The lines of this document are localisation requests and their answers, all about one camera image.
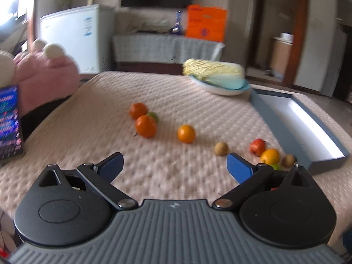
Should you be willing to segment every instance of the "orange box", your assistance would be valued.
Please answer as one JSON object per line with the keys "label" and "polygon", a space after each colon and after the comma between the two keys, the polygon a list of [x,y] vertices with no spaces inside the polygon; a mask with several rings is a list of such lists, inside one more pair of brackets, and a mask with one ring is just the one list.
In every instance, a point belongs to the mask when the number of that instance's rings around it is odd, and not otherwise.
{"label": "orange box", "polygon": [[188,22],[186,37],[223,42],[227,11],[218,7],[187,7]]}

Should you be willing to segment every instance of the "stuffed animal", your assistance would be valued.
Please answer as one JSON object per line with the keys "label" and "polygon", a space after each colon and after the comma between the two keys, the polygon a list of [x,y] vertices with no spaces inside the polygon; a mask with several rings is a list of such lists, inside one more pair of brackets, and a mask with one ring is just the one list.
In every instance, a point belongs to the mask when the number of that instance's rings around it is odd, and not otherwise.
{"label": "stuffed animal", "polygon": [[77,66],[59,45],[36,40],[31,53],[20,53],[15,58],[0,51],[0,88],[18,85],[21,117],[41,105],[74,94],[79,80]]}

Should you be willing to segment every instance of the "metal screw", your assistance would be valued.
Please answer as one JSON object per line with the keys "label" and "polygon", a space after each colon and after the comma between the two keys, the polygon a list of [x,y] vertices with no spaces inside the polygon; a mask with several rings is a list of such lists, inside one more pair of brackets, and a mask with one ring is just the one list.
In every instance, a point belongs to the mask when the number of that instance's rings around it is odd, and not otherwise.
{"label": "metal screw", "polygon": [[123,200],[120,200],[117,204],[119,207],[122,208],[132,208],[136,206],[137,202],[131,198],[125,198]]}
{"label": "metal screw", "polygon": [[232,201],[228,200],[227,198],[221,198],[219,200],[216,200],[214,204],[216,207],[219,208],[228,208],[232,206]]}

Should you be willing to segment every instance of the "smartphone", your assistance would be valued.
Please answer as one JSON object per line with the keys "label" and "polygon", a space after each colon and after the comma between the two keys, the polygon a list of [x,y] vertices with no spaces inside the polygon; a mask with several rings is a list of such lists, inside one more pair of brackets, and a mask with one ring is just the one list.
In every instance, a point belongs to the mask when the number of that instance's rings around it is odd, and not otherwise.
{"label": "smartphone", "polygon": [[17,85],[0,88],[0,162],[24,154]]}

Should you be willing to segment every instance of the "orange fruit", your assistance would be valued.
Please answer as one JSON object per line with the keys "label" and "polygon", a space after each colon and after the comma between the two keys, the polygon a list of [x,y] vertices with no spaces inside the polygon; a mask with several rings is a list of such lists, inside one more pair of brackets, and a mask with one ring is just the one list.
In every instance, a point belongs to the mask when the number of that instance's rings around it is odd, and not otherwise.
{"label": "orange fruit", "polygon": [[137,120],[142,115],[148,113],[148,107],[143,103],[135,103],[130,107],[130,115],[134,120]]}
{"label": "orange fruit", "polygon": [[280,153],[276,149],[268,149],[260,156],[260,162],[268,165],[277,165],[280,162]]}
{"label": "orange fruit", "polygon": [[196,138],[196,131],[190,125],[182,125],[177,131],[178,139],[186,144],[190,144]]}
{"label": "orange fruit", "polygon": [[153,117],[149,115],[142,115],[136,120],[136,131],[144,138],[151,138],[156,133],[156,122]]}

